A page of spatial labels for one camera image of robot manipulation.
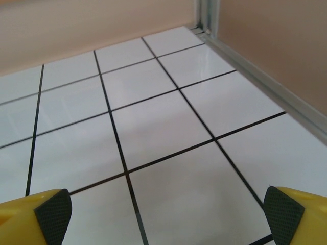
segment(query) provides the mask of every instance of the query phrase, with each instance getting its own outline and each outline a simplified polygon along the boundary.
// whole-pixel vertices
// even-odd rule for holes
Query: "tiled floor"
[[[4,76],[0,96],[0,202],[67,188],[64,244],[274,244],[269,185],[327,196],[327,148],[184,27]]]

